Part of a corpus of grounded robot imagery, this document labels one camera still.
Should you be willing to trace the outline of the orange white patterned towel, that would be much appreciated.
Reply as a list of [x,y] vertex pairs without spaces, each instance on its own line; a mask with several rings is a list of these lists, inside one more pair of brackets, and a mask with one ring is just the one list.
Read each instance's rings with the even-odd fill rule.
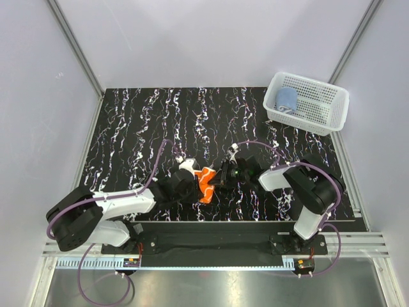
[[195,170],[199,183],[199,190],[202,196],[199,199],[200,203],[209,204],[213,198],[215,186],[210,184],[210,180],[215,177],[217,172],[214,169],[204,167],[202,170]]

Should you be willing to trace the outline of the light blue towel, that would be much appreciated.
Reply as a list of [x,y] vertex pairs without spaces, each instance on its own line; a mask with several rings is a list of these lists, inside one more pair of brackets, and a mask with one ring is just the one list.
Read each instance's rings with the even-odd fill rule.
[[297,109],[297,91],[294,88],[283,87],[275,96],[276,110],[285,114],[291,114]]

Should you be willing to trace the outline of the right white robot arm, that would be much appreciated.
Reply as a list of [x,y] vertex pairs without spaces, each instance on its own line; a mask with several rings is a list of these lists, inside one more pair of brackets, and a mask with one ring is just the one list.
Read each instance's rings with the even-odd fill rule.
[[253,157],[223,161],[209,185],[232,188],[238,183],[255,191],[272,192],[290,188],[302,204],[290,246],[296,253],[305,253],[313,246],[313,237],[322,229],[330,211],[341,202],[346,190],[344,180],[313,155],[288,165],[263,169]]

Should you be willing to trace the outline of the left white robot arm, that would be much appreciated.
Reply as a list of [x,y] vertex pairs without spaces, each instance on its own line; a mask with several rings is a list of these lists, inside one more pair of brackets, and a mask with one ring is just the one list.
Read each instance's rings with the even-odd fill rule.
[[46,213],[46,234],[62,252],[97,243],[131,253],[137,248],[138,238],[117,217],[167,210],[174,203],[196,201],[200,196],[199,172],[187,169],[176,170],[169,178],[136,190],[93,193],[80,185]]

